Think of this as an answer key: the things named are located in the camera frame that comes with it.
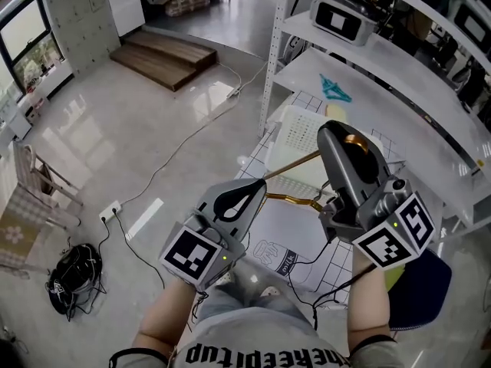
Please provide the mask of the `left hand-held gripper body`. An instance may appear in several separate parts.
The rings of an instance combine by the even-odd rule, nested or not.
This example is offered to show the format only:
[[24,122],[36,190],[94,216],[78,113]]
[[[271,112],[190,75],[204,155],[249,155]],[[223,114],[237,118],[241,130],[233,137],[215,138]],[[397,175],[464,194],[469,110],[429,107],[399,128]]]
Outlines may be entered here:
[[159,263],[198,292],[204,292],[245,255],[245,236],[238,222],[214,221],[195,211],[185,222],[173,226]]

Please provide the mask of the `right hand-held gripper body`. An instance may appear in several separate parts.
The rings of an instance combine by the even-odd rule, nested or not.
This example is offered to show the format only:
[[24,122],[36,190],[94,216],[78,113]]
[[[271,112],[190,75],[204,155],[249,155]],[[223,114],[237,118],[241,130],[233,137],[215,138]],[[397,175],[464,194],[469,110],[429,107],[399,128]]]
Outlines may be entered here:
[[339,196],[320,212],[328,240],[358,248],[374,265],[389,270],[421,256],[436,234],[436,226],[410,181],[390,177],[360,206],[346,205]]

